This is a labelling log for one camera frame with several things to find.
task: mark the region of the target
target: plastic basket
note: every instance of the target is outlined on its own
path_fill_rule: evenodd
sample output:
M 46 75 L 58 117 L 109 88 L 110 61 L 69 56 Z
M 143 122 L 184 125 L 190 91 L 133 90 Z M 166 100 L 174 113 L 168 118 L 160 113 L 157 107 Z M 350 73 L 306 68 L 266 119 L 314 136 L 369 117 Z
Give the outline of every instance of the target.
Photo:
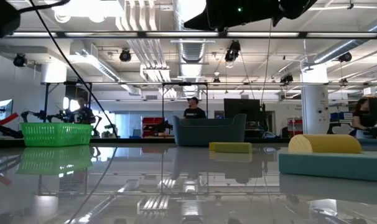
M 90 159 L 89 146 L 26 148 L 16 173 L 57 175 L 90 167 Z
M 71 123 L 21 123 L 26 146 L 77 146 L 90 142 L 93 126 Z

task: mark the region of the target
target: cap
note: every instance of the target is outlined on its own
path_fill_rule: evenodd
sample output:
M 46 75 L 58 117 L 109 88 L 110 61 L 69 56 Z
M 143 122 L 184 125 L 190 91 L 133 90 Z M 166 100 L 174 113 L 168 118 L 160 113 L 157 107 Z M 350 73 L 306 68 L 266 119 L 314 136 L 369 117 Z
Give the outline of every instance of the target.
M 196 104 L 198 104 L 198 98 L 197 97 L 191 97 L 191 98 L 187 98 L 187 101 L 190 101 L 190 100 L 194 100 L 196 102 Z

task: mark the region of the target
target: gray plastic bin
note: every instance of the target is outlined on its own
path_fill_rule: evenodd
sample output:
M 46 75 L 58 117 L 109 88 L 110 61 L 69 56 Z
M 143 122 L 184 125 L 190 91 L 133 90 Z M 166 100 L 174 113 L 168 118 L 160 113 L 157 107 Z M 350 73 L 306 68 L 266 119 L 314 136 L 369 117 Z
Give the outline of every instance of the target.
M 246 114 L 229 119 L 172 117 L 178 146 L 209 146 L 210 142 L 244 142 Z

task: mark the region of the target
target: reflective surface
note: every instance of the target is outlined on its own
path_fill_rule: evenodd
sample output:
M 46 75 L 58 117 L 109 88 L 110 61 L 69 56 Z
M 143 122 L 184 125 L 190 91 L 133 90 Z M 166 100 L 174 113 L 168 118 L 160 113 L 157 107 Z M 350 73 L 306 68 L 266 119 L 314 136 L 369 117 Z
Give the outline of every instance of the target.
M 251 154 L 173 144 L 3 150 L 0 223 L 62 224 L 76 214 L 71 223 L 377 224 L 377 182 L 280 175 L 277 158 L 285 150 L 272 144 L 254 145 Z

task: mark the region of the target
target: man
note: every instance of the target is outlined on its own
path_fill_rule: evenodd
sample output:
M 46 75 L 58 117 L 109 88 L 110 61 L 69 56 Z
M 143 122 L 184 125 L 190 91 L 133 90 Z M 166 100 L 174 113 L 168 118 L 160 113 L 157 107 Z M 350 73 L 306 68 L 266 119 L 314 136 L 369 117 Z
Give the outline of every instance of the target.
M 207 118 L 205 111 L 199 108 L 197 97 L 188 99 L 188 108 L 184 111 L 185 119 L 204 119 Z
M 78 104 L 79 104 L 79 109 L 76 111 L 73 111 L 72 113 L 79 114 L 82 117 L 81 124 L 93 124 L 96 122 L 96 117 L 93 115 L 93 112 L 91 109 L 86 107 L 86 104 L 88 101 L 86 100 L 86 97 L 84 96 L 79 96 L 78 97 Z

